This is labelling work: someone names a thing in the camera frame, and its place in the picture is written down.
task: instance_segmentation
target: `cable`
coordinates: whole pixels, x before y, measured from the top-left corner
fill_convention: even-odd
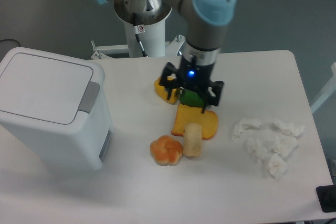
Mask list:
[[[133,24],[132,24],[133,27],[136,26],[136,24],[137,24],[137,21],[136,21],[136,13],[133,13],[133,14],[132,14],[132,23],[133,23]],[[136,38],[137,42],[138,42],[139,45],[140,45],[140,50],[141,50],[142,56],[143,56],[143,57],[148,57],[148,54],[146,54],[145,49],[143,48],[143,45],[142,45],[142,43],[141,43],[139,34],[135,34],[135,38]]]
[[[334,220],[336,220],[336,218],[332,218],[332,219],[328,220],[325,224],[330,224],[330,223],[332,223]]]
[[[136,38],[137,42],[138,42],[139,45],[140,45],[140,50],[141,50],[141,53],[142,53],[142,57],[148,57],[148,55],[146,54],[145,49],[143,48],[143,45],[142,45],[142,43],[141,43],[139,34],[135,34],[135,38]]]
[[[14,41],[19,45],[19,47],[21,46],[20,42],[17,41],[16,39],[2,39],[2,40],[0,40],[0,42],[5,42],[5,41]]]

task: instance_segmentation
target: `blue joint cap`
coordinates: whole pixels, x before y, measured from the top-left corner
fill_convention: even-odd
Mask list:
[[[224,26],[232,20],[237,0],[192,0],[196,14],[214,26]]]

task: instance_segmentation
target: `blue led light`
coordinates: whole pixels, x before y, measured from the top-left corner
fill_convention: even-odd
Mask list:
[[[195,75],[195,71],[190,70],[190,71],[188,72],[188,76],[189,76],[189,77],[193,77],[194,75]]]

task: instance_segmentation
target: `toy food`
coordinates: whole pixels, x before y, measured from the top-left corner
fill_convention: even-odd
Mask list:
[[[153,141],[150,152],[159,165],[176,165],[182,157],[182,144],[171,136],[160,136]]]
[[[155,82],[154,82],[154,88],[156,93],[158,94],[159,97],[161,97],[164,101],[170,104],[174,104],[177,102],[179,98],[179,91],[180,89],[173,89],[172,90],[172,95],[170,96],[169,100],[167,100],[168,97],[168,92],[166,91],[164,86],[161,86],[160,83],[161,77],[159,77]]]
[[[209,140],[217,132],[218,117],[213,111],[205,110],[202,114],[202,108],[179,104],[172,135],[183,136],[184,127],[189,123],[200,124],[202,127],[202,139]]]
[[[204,105],[204,102],[200,96],[196,92],[190,91],[188,89],[182,89],[180,94],[180,102],[191,107],[202,108]]]
[[[198,157],[202,151],[202,127],[198,123],[189,123],[184,128],[183,154]]]

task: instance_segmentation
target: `black object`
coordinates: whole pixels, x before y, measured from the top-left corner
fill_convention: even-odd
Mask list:
[[[336,212],[336,186],[319,186],[317,196],[323,212]]]
[[[2,39],[2,40],[0,40],[0,42],[5,42],[5,41],[14,41],[19,45],[19,47],[21,46],[20,42],[16,39]]]
[[[196,57],[192,59],[192,62],[189,62],[183,56],[179,69],[175,68],[171,62],[168,62],[163,69],[159,83],[167,89],[167,100],[169,100],[172,95],[173,89],[183,87],[196,92],[203,100],[202,113],[204,113],[205,107],[208,105],[218,106],[224,82],[210,80],[214,65],[215,63],[207,66],[199,66],[196,65]],[[176,78],[168,80],[168,76],[172,74],[176,75]]]

